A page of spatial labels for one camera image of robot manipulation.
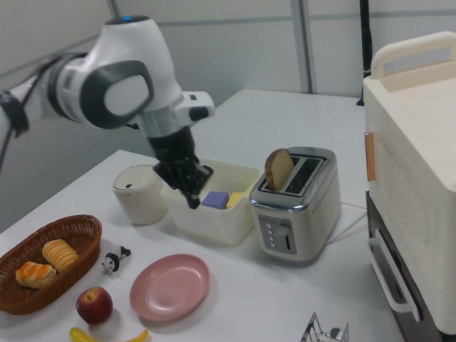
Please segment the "yellow banana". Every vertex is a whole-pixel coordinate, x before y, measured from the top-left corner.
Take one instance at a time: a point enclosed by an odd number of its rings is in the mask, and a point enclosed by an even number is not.
[[[145,329],[141,334],[126,342],[142,342],[148,334],[149,331]],[[84,330],[76,327],[70,329],[70,338],[72,342],[98,342],[97,340],[89,336]]]
[[[97,342],[90,337],[83,329],[73,327],[70,329],[71,342]]]
[[[144,339],[147,337],[147,335],[149,334],[149,331],[147,329],[145,329],[142,333],[140,333],[138,336],[136,336],[135,338],[132,338],[131,340],[128,340],[126,342],[143,342]]]

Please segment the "toast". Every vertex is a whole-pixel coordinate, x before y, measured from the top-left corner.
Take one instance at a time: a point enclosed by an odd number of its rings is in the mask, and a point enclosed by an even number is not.
[[[271,191],[279,191],[294,169],[294,162],[286,148],[273,151],[264,164],[266,183]]]

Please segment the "croissant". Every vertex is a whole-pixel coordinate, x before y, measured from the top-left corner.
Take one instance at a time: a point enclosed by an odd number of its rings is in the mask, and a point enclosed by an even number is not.
[[[49,284],[57,275],[56,270],[51,265],[36,264],[27,261],[16,271],[16,280],[22,286],[42,289]]]
[[[69,244],[62,239],[47,242],[43,247],[43,257],[46,258],[58,273],[63,272],[79,256]]]

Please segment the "toy panda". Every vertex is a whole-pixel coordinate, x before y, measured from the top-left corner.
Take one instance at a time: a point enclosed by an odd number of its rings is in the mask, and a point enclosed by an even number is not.
[[[105,255],[105,262],[101,264],[105,267],[106,272],[111,275],[119,269],[120,260],[131,254],[129,249],[124,246],[114,246],[109,253]]]

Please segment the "apple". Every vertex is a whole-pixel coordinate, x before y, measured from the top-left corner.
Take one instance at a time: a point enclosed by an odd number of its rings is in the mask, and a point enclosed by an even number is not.
[[[79,295],[76,310],[88,324],[100,324],[112,314],[113,299],[103,287],[91,287]]]

